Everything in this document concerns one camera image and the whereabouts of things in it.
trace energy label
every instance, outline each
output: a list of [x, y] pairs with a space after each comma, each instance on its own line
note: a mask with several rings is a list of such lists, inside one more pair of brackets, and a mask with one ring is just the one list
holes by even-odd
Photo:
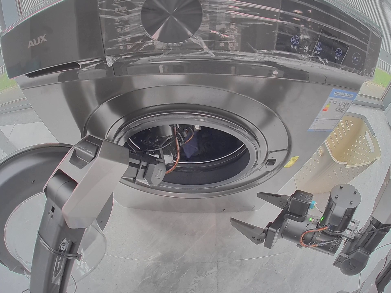
[[356, 96], [356, 92], [333, 89], [308, 131], [333, 131]]

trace front-load washing machine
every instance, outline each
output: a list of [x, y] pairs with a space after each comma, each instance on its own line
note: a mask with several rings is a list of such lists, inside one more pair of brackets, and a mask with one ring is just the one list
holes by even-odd
[[61, 143], [92, 134], [156, 156], [172, 129], [191, 136], [163, 151], [158, 186], [122, 179], [119, 203], [220, 212], [255, 210], [257, 192], [293, 177], [373, 76], [381, 41], [325, 0], [61, 0], [1, 44]]

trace beige laundry basket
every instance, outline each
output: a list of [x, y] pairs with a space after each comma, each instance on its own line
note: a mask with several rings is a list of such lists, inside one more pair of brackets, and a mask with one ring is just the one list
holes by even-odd
[[329, 192], [367, 169], [381, 152], [368, 120], [346, 113], [317, 152], [294, 176], [296, 187], [310, 193]]

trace aux logo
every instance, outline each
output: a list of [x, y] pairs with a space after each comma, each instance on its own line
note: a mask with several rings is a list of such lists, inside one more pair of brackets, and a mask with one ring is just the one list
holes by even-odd
[[30, 47], [32, 47], [32, 46], [38, 46], [40, 43], [45, 42], [46, 41], [45, 36], [46, 36], [46, 34], [44, 34], [43, 36], [39, 36], [37, 38], [38, 41], [35, 40], [35, 38], [33, 40], [30, 40], [28, 49], [30, 49]]

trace black robot arm segment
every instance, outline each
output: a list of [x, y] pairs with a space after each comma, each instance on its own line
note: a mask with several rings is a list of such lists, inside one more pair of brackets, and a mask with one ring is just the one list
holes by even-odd
[[376, 197], [375, 205], [370, 218], [357, 233], [354, 240], [348, 240], [334, 266], [340, 268], [346, 275], [357, 275], [366, 266], [370, 254], [375, 250], [384, 236], [391, 229], [391, 182], [388, 169], [383, 185]]
[[342, 239], [353, 240], [359, 221], [353, 219], [361, 201], [360, 194], [351, 185], [335, 186], [322, 217], [311, 216], [315, 207], [311, 193], [300, 190], [290, 197], [271, 193], [258, 193], [258, 197], [282, 208], [281, 213], [265, 229], [231, 218], [231, 224], [255, 244], [264, 243], [272, 248], [279, 239], [286, 239], [298, 247], [308, 247], [334, 255]]
[[31, 267], [31, 293], [66, 293], [83, 235], [122, 177], [158, 185], [165, 164], [93, 136], [71, 148], [44, 188], [47, 200]]

